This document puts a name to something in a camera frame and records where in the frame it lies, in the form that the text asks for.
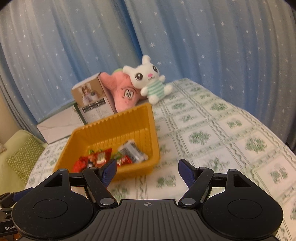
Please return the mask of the large red candy packet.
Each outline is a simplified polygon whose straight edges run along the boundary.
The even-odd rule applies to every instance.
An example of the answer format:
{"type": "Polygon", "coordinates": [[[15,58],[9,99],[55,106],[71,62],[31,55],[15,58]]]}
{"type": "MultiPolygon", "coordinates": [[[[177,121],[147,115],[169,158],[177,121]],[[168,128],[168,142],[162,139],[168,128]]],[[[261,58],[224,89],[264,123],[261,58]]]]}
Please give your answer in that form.
{"type": "Polygon", "coordinates": [[[88,156],[80,157],[72,168],[73,173],[80,173],[88,167],[92,167],[93,163],[89,160],[88,156]]]}

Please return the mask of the red star candy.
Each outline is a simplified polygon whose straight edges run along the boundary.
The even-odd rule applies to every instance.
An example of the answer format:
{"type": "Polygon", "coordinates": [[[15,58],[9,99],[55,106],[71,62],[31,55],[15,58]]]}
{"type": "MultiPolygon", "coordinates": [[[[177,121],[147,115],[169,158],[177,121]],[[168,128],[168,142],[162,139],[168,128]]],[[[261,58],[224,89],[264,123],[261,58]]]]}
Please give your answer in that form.
{"type": "Polygon", "coordinates": [[[124,155],[124,156],[115,156],[114,157],[116,160],[116,164],[118,167],[121,167],[123,165],[128,165],[128,164],[132,164],[133,161],[130,159],[130,157],[128,155],[124,155]]]}

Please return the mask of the clear black snack packet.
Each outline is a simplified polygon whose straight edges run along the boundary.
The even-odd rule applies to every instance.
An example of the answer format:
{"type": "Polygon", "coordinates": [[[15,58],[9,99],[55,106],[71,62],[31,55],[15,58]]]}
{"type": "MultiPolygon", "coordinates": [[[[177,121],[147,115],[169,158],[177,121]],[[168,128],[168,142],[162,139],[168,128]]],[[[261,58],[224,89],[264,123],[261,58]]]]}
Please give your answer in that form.
{"type": "Polygon", "coordinates": [[[122,155],[128,156],[133,163],[141,163],[148,160],[148,155],[143,153],[136,145],[134,140],[128,140],[123,143],[119,148],[118,152],[122,155]]]}

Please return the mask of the orange plastic tray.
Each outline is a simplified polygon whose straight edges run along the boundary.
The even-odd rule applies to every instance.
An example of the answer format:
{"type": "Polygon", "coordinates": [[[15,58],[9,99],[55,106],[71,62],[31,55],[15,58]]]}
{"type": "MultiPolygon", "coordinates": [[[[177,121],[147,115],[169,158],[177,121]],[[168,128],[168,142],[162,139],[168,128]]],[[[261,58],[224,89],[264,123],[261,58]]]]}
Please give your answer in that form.
{"type": "Polygon", "coordinates": [[[112,149],[134,140],[136,146],[148,155],[148,160],[118,168],[114,180],[143,176],[152,172],[161,158],[152,105],[144,103],[135,108],[114,114],[97,122],[77,128],[65,145],[53,171],[73,170],[75,162],[89,150],[112,149]]]}

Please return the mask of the green zigzag cushion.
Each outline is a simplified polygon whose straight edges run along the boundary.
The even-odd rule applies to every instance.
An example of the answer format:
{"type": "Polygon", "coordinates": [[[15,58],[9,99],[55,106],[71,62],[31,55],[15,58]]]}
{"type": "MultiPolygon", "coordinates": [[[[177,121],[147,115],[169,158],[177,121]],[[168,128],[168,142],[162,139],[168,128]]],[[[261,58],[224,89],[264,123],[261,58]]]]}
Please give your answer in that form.
{"type": "Polygon", "coordinates": [[[6,158],[6,162],[26,184],[44,149],[40,142],[29,136],[12,155],[6,158]]]}

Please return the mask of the floral tablecloth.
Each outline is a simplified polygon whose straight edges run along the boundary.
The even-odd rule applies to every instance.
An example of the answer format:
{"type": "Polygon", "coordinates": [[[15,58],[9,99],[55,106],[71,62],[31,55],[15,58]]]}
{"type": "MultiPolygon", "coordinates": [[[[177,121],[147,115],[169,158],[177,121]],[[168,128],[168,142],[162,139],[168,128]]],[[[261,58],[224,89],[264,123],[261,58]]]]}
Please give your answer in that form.
{"type": "Polygon", "coordinates": [[[116,198],[179,198],[185,183],[177,162],[216,172],[237,168],[283,207],[280,240],[295,240],[295,155],[248,112],[188,79],[153,108],[160,161],[151,174],[116,181],[116,198]]]}

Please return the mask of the white green carton box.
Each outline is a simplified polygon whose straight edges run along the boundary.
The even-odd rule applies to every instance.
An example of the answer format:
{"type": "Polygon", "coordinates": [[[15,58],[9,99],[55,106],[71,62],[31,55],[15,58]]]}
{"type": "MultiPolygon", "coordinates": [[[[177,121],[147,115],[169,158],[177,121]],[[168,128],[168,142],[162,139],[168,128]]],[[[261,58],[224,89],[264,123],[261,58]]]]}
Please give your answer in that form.
{"type": "Polygon", "coordinates": [[[85,125],[76,102],[70,102],[51,112],[36,125],[47,144],[69,137],[72,132],[85,125]]]}

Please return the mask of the brown humidifier box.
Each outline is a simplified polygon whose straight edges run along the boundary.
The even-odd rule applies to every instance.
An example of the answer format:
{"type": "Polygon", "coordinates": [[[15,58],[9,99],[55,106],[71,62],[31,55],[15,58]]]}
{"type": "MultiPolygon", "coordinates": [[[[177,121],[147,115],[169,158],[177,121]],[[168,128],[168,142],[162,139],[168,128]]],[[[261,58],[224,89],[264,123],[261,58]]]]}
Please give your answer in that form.
{"type": "Polygon", "coordinates": [[[114,99],[102,84],[100,73],[74,85],[71,93],[86,123],[92,123],[116,113],[114,99]]]}

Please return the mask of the pink starfish plush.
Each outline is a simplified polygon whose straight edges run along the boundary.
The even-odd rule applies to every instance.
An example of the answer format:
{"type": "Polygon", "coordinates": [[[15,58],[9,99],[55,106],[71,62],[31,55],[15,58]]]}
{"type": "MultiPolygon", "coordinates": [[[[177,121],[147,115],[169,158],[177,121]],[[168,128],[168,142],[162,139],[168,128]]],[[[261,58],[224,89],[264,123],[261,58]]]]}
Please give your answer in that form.
{"type": "Polygon", "coordinates": [[[133,86],[130,76],[123,73],[122,69],[115,70],[112,75],[102,72],[99,79],[111,93],[118,113],[133,108],[140,100],[146,99],[141,96],[140,89],[133,86]]]}

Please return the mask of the white bunny plush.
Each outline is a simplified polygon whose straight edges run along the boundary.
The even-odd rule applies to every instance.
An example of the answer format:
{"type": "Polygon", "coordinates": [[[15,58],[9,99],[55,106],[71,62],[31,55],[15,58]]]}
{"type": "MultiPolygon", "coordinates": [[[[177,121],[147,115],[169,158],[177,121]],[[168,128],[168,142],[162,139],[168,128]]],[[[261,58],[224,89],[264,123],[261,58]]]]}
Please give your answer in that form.
{"type": "Polygon", "coordinates": [[[151,63],[148,55],[142,57],[142,64],[136,68],[125,65],[122,69],[124,74],[130,77],[133,86],[140,90],[140,95],[147,97],[151,105],[173,92],[171,84],[164,84],[165,75],[160,75],[158,68],[151,63]]]}

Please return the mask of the blue star curtain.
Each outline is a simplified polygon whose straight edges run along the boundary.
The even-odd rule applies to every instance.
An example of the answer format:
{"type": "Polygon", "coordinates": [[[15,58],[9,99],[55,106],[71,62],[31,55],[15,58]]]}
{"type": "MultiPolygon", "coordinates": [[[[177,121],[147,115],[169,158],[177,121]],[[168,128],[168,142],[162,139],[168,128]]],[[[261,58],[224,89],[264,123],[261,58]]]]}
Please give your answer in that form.
{"type": "Polygon", "coordinates": [[[1,97],[33,134],[76,83],[143,55],[295,146],[293,1],[1,1],[1,97]]]}

